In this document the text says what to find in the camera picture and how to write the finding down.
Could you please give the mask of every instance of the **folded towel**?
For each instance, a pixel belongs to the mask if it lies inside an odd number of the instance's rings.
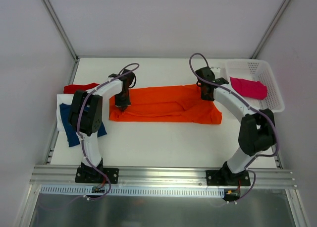
[[[230,77],[232,88],[243,97],[263,100],[267,97],[267,87],[261,82],[254,82]]]

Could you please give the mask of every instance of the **red cloth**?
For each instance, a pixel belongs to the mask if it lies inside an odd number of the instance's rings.
[[[267,97],[267,87],[261,82],[254,82],[230,77],[232,88],[243,97],[263,100]]]
[[[66,87],[64,87],[64,94],[75,94],[75,92],[77,90],[82,90],[82,91],[86,91],[89,89],[92,89],[96,86],[98,86],[98,83],[91,83],[91,84],[87,84],[87,85],[68,85]]]
[[[213,102],[201,99],[196,85],[131,89],[131,105],[121,112],[110,99],[109,120],[139,122],[194,122],[221,124]]]

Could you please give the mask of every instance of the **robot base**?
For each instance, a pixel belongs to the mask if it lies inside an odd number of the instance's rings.
[[[225,162],[219,170],[206,170],[207,186],[251,186],[249,172],[232,173]]]
[[[118,184],[119,169],[104,168],[103,160],[100,161],[97,169],[107,175],[111,184]],[[84,165],[83,163],[81,163],[77,169],[75,177],[76,183],[102,183],[103,180],[104,177],[100,173],[98,173],[92,167]]]

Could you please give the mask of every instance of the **cable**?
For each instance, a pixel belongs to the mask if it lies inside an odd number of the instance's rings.
[[[239,194],[240,194],[240,187],[241,187],[241,181],[240,181],[240,180],[238,180],[238,188],[237,188],[237,189],[235,189],[234,191],[238,191],[238,192],[239,192]]]
[[[136,83],[137,83],[137,77],[135,76],[135,77],[134,77],[134,83],[133,83],[133,85],[132,85],[131,87],[129,87],[129,88],[130,88],[130,89],[131,89],[131,88],[134,88],[134,86],[135,86]]]
[[[256,175],[256,172],[253,171],[253,170],[248,170],[249,172],[252,172],[253,173],[253,182],[252,182],[252,185],[250,186],[249,190],[243,194],[243,196],[241,196],[238,201],[241,201],[246,195],[248,195],[250,193],[250,191],[252,191],[254,185],[256,184],[256,179],[257,179],[257,175]]]
[[[81,148],[82,148],[84,157],[85,157],[87,163],[88,163],[95,171],[97,171],[98,173],[100,173],[100,174],[107,180],[107,182],[108,182],[108,184],[109,184],[109,189],[108,189],[103,195],[101,195],[101,196],[99,196],[99,197],[96,197],[96,198],[94,198],[94,197],[88,197],[87,200],[95,200],[95,201],[96,201],[96,200],[99,200],[99,199],[104,198],[104,197],[111,191],[111,182],[110,182],[110,180],[109,180],[109,178],[108,178],[108,176],[107,176],[106,174],[104,174],[102,171],[100,171],[98,168],[96,168],[96,167],[90,162],[90,160],[89,160],[89,158],[88,158],[88,156],[87,156],[87,154],[86,154],[85,146],[84,146],[84,142],[83,142],[83,141],[84,141],[84,136],[80,133],[80,121],[81,121],[81,118],[82,118],[82,115],[83,115],[83,112],[84,112],[84,108],[85,108],[85,106],[86,106],[86,103],[87,103],[89,97],[90,97],[92,94],[94,94],[96,91],[98,91],[100,88],[102,88],[103,86],[105,86],[105,85],[111,83],[112,81],[114,81],[114,80],[116,80],[116,79],[119,79],[119,78],[121,78],[121,77],[123,77],[123,76],[125,76],[125,75],[127,75],[127,74],[129,74],[129,73],[131,73],[131,72],[133,72],[133,71],[135,71],[136,69],[138,69],[138,68],[140,67],[140,65],[139,65],[138,63],[134,62],[134,63],[131,63],[131,64],[126,65],[119,73],[121,73],[124,69],[126,69],[127,67],[132,66],[132,65],[136,65],[136,68],[134,68],[134,69],[132,69],[131,71],[128,71],[128,72],[126,72],[126,73],[124,73],[124,74],[118,75],[117,77],[111,79],[110,81],[104,82],[103,84],[97,86],[96,89],[92,90],[92,91],[85,97],[84,102],[83,102],[83,105],[82,105],[81,108],[80,108],[79,117],[78,117],[78,121],[77,121],[77,134],[78,134],[79,137],[81,138],[81,142],[80,142],[80,143],[81,143]]]
[[[256,113],[260,114],[261,116],[263,116],[263,117],[269,122],[269,124],[270,124],[270,126],[271,126],[271,128],[272,128],[272,130],[273,130],[273,133],[274,133],[274,136],[275,136],[275,140],[276,140],[275,152],[274,152],[273,154],[270,154],[270,155],[265,155],[265,154],[255,155],[255,156],[247,163],[247,165],[245,166],[245,169],[247,169],[247,167],[248,167],[248,166],[254,161],[254,159],[256,159],[257,157],[274,157],[275,155],[277,155],[277,153],[278,153],[278,151],[279,151],[279,137],[278,137],[276,128],[275,128],[275,126],[274,126],[272,120],[271,120],[266,114],[264,114],[263,112],[261,112],[261,111],[255,109],[255,108],[253,108],[253,107],[251,107],[251,106],[249,105],[249,103],[247,103],[243,98],[241,98],[237,93],[231,91],[229,88],[223,87],[223,86],[218,85],[218,84],[216,84],[216,83],[209,82],[209,81],[207,81],[207,80],[202,79],[202,78],[195,72],[195,70],[193,69],[193,66],[192,66],[192,59],[193,59],[193,57],[196,56],[196,55],[199,55],[199,56],[201,56],[201,57],[204,59],[204,61],[206,62],[207,67],[209,67],[209,64],[208,64],[208,61],[207,61],[206,57],[205,57],[203,54],[201,54],[201,53],[194,53],[193,55],[190,56],[190,58],[189,58],[189,67],[190,67],[191,71],[193,72],[193,74],[194,74],[200,81],[203,81],[203,82],[205,82],[205,83],[207,83],[207,84],[210,84],[210,85],[212,85],[212,86],[215,86],[215,87],[219,87],[219,88],[221,88],[221,89],[223,89],[223,90],[225,90],[225,91],[231,93],[233,96],[235,96],[236,98],[238,98],[246,107],[248,107],[248,109],[250,109],[251,111],[256,112]],[[254,171],[252,171],[252,170],[248,170],[248,171],[249,171],[249,172],[252,172],[253,175],[254,175],[253,183],[252,183],[251,187],[249,188],[249,190],[248,190],[243,196],[241,196],[241,197],[239,198],[239,200],[243,199],[248,193],[250,193],[250,191],[253,189],[253,187],[254,187],[254,185],[255,185],[255,183],[256,183],[256,173],[255,173]]]
[[[96,187],[96,189],[99,190],[99,189],[103,188],[103,187],[105,186],[105,183],[106,183],[106,179],[104,178],[104,180],[102,181],[102,183],[100,183],[100,184]]]

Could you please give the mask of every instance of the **black mounting plate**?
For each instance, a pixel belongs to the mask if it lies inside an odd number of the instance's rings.
[[[111,184],[118,184],[119,179],[119,169],[113,168],[103,168],[103,173],[107,175]],[[84,174],[82,170],[82,165],[77,169],[75,183],[102,183],[103,177],[98,175],[98,177],[92,178],[91,176]]]
[[[220,175],[216,175],[217,173],[219,173],[219,170],[206,170],[207,186],[233,186],[232,184],[228,184],[227,181]],[[251,186],[248,171],[244,171],[242,175],[236,179],[237,186],[239,184],[239,180],[240,186]]]

